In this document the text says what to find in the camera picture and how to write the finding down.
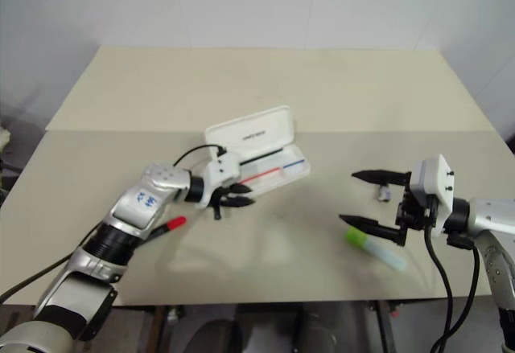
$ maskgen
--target beige table surface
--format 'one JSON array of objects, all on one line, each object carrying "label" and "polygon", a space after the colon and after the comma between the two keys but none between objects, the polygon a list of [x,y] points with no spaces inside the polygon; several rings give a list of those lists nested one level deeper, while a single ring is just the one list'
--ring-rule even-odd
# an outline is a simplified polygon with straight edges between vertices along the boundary
[{"label": "beige table surface", "polygon": [[[202,142],[206,126],[282,104],[294,111],[311,175],[219,222],[187,203],[171,207],[187,226],[135,253],[118,303],[442,297],[422,233],[411,232],[405,248],[377,240],[408,260],[399,273],[346,244],[338,219],[392,225],[401,190],[378,203],[375,188],[350,174],[409,170],[438,153],[455,170],[460,197],[515,196],[513,155],[431,51],[103,47],[0,211],[0,290],[71,251],[146,164],[173,162]],[[472,256],[444,238],[435,248],[455,294],[466,295]],[[478,293],[487,294],[481,274]],[[51,279],[11,302],[34,303]]]}]

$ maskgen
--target red marker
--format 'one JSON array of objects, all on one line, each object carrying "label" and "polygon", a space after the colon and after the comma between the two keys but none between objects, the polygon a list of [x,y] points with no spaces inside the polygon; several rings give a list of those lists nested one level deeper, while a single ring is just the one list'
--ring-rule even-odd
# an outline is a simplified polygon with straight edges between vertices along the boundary
[{"label": "red marker", "polygon": [[146,242],[150,242],[151,240],[157,238],[158,236],[161,236],[163,234],[166,234],[169,231],[175,230],[176,228],[179,228],[183,224],[187,222],[187,219],[185,216],[177,216],[176,218],[172,220],[168,220],[165,224],[161,224],[159,227],[154,228],[150,235],[140,244],[145,244]]}]

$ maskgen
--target floor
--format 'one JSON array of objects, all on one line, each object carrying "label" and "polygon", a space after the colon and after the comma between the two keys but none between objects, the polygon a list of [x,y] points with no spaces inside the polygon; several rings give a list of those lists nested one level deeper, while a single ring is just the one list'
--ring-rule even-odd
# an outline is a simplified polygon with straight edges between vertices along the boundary
[{"label": "floor", "polygon": [[[456,300],[460,311],[463,299]],[[443,328],[445,301],[407,304],[392,317],[397,351],[429,351]],[[303,308],[317,314],[336,337],[336,352],[381,353],[381,340],[374,311],[366,302],[309,302]],[[290,353],[294,311],[243,311],[236,305],[185,306],[185,315],[173,326],[165,352],[182,353],[187,342],[205,322],[234,319],[235,314],[246,336],[245,353]],[[0,331],[30,319],[28,306],[4,306],[0,309]],[[114,309],[101,333],[90,343],[78,343],[79,352],[148,352],[146,348],[152,316],[141,310]],[[475,300],[468,320],[448,342],[447,352],[501,351],[502,333],[490,297]]]}]

